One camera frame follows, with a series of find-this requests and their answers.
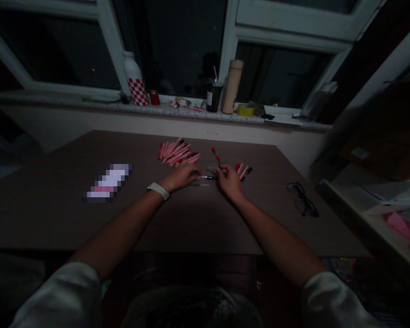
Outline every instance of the brown tabletop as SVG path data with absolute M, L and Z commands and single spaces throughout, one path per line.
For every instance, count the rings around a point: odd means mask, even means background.
M 131 201 L 171 170 L 157 160 L 159 144 L 175 141 L 154 135 L 91 131 L 30 166 L 0 180 L 0 248 L 77 249 Z M 216 166 L 215 147 L 224 163 L 253 167 L 243 183 L 252 201 L 293 231 L 320 256 L 370 256 L 287 158 L 270 145 L 187 139 L 202 153 L 203 173 Z M 85 191 L 109 164 L 132 164 L 129 180 L 113 203 L 88 204 Z M 287 192 L 301 183 L 320 216 L 300 215 Z M 156 212 L 136 251 L 262 254 L 251 231 L 218 190 L 186 187 L 173 193 Z

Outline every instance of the person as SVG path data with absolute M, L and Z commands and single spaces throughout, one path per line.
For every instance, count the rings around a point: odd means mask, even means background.
M 294 234 L 242 193 L 237 172 L 218 169 L 218 184 L 278 270 L 302 290 L 304 323 L 315 327 L 383 327 L 355 294 Z M 199 179 L 186 161 L 158 184 L 168 193 Z M 101 327 L 101 282 L 137 243 L 163 203 L 146 192 L 92 236 L 17 311 L 12 328 Z M 262 327 L 256 306 L 224 286 L 165 286 L 137 295 L 121 327 Z

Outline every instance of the yellow tape roll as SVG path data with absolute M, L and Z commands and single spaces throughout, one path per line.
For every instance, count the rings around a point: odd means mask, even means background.
M 237 107 L 237 114 L 240 116 L 252 116 L 255 112 L 255 108 L 248 104 L 240 104 Z

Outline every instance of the white bottle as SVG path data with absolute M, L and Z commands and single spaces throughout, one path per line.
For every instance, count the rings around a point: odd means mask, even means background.
M 133 52 L 123 51 L 124 55 L 124 72 L 128 79 L 129 89 L 132 94 L 132 99 L 137 106 L 148 106 L 146 87 L 143 82 L 143 75 L 140 67 L 135 61 Z

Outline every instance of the hand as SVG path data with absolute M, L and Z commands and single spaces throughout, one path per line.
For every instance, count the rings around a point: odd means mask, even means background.
M 172 193 L 179 188 L 186 187 L 193 181 L 200 180 L 199 176 L 191 175 L 193 172 L 201 175 L 196 165 L 189 164 L 187 160 L 184 159 L 181 163 L 176 163 L 174 171 L 158 184 L 169 193 Z
M 217 169 L 219 185 L 229 199 L 234 202 L 243 197 L 240 176 L 230 165 L 222 165 L 222 169 L 223 171 Z

